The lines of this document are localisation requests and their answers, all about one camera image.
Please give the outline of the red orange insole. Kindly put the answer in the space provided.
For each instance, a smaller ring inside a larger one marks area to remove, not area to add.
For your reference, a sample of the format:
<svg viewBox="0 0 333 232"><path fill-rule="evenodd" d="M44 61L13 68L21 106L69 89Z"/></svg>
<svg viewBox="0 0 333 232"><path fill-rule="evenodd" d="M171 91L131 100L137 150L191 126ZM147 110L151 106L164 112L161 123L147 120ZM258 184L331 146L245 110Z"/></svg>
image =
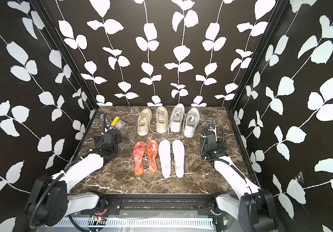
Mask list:
<svg viewBox="0 0 333 232"><path fill-rule="evenodd" d="M143 167L144 154L145 154L145 144L142 141L139 141L135 144L133 149L134 174L136 176L141 176L144 173L144 167Z"/></svg>

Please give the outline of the white sneaker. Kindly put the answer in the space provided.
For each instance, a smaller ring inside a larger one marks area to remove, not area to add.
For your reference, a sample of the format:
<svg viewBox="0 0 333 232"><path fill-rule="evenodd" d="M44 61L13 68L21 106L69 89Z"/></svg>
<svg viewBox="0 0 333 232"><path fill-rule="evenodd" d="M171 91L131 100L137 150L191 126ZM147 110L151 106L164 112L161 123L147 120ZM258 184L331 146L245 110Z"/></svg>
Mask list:
<svg viewBox="0 0 333 232"><path fill-rule="evenodd" d="M184 136L187 138L192 138L195 134L196 128L200 121L200 114L197 108L193 107L189 110L186 115L184 124Z"/></svg>
<svg viewBox="0 0 333 232"><path fill-rule="evenodd" d="M185 108L182 103L177 104L171 113L170 118L170 130L174 133L178 133L181 130L183 116Z"/></svg>

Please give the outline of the white insole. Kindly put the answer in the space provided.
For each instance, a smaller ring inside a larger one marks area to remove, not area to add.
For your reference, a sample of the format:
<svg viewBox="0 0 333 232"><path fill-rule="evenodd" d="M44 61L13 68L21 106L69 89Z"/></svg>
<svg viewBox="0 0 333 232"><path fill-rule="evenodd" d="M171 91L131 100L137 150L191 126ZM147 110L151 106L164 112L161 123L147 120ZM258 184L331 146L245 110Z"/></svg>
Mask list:
<svg viewBox="0 0 333 232"><path fill-rule="evenodd" d="M185 148L181 140L174 140L172 143L172 149L175 161L175 172L178 178L183 178L184 176L184 157Z"/></svg>
<svg viewBox="0 0 333 232"><path fill-rule="evenodd" d="M170 155L170 143L168 140L162 140L159 143L158 153L161 163L162 175L168 179L171 174L171 155Z"/></svg>

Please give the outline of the beige lace sneaker one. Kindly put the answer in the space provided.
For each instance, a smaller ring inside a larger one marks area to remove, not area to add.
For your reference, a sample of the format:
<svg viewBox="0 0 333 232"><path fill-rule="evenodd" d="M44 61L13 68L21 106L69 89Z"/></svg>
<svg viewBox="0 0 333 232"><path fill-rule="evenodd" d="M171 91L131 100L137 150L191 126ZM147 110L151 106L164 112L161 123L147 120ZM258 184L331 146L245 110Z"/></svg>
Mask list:
<svg viewBox="0 0 333 232"><path fill-rule="evenodd" d="M151 118L152 118L152 111L149 108L144 108L138 114L137 134L139 136L145 136L148 134Z"/></svg>
<svg viewBox="0 0 333 232"><path fill-rule="evenodd" d="M156 131L165 133L168 129L168 112L164 106L159 106L156 110Z"/></svg>

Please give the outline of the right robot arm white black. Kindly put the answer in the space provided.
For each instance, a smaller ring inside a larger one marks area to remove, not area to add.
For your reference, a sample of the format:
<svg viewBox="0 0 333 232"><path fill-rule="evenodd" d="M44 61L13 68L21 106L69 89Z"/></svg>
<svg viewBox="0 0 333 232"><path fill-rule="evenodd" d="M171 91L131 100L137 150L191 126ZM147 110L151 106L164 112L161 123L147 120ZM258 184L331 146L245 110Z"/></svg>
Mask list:
<svg viewBox="0 0 333 232"><path fill-rule="evenodd" d="M247 178L233 163L225 149L225 137L217 137L215 125L210 124L202 129L201 158L224 177L237 196L217 196L218 209L233 216L244 232L277 230L280 221L272 193L267 189L261 189Z"/></svg>

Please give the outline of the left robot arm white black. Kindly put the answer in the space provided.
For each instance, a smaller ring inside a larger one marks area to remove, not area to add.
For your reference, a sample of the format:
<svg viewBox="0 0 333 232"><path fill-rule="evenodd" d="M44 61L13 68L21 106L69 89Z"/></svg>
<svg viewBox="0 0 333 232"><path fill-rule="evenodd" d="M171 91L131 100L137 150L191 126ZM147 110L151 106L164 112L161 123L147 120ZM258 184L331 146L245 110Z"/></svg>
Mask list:
<svg viewBox="0 0 333 232"><path fill-rule="evenodd" d="M104 194L86 192L71 194L71 189L93 172L100 170L115 159L119 153L122 134L110 126L107 114L102 116L103 132L95 141L95 147L87 154L66 165L52 176L41 176L33 186L25 205L25 214L29 218L29 227L54 226L64 217L79 231L84 228L77 225L72 215L83 212L101 221L109 211L109 203Z"/></svg>

